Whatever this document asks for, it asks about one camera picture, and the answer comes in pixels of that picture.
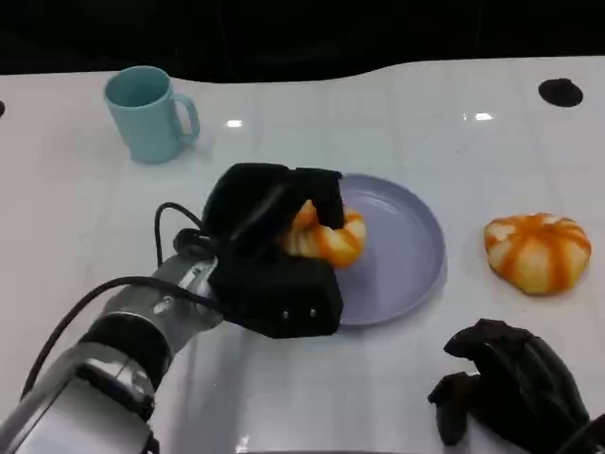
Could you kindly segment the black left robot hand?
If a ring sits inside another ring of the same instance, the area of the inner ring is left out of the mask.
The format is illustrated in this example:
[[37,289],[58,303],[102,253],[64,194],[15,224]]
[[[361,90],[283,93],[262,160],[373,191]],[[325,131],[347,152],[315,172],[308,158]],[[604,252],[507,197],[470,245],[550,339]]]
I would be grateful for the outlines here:
[[339,181],[329,169],[239,163],[215,184],[202,212],[202,225],[222,252],[257,258],[277,247],[307,201],[320,224],[344,225]]

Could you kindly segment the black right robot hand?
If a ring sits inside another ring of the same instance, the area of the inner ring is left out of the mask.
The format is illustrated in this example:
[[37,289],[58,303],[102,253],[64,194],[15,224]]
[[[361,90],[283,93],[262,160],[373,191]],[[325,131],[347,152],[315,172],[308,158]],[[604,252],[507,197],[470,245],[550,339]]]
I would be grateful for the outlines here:
[[591,421],[566,364],[526,329],[481,319],[443,349],[477,369],[444,376],[427,397],[446,446],[457,445],[475,418],[528,453],[555,453]]

